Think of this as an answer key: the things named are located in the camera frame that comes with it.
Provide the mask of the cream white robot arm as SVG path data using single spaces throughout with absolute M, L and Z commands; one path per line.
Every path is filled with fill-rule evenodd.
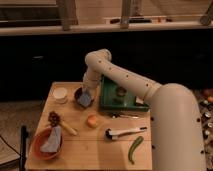
M 83 88 L 94 90 L 106 76 L 150 107 L 154 149 L 153 171 L 206 171 L 199 106 L 193 93 L 181 84 L 160 84 L 114 65 L 109 50 L 85 56 Z

